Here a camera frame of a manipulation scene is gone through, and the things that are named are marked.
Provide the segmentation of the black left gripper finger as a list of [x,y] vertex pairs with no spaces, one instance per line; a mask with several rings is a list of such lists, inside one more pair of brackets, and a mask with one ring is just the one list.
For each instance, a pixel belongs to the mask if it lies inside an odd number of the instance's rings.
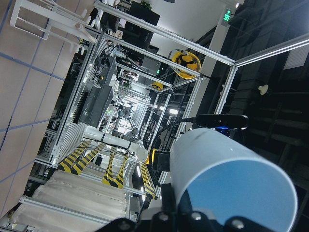
[[162,207],[161,212],[164,214],[175,215],[177,213],[177,206],[175,200],[175,193],[171,183],[161,185]]

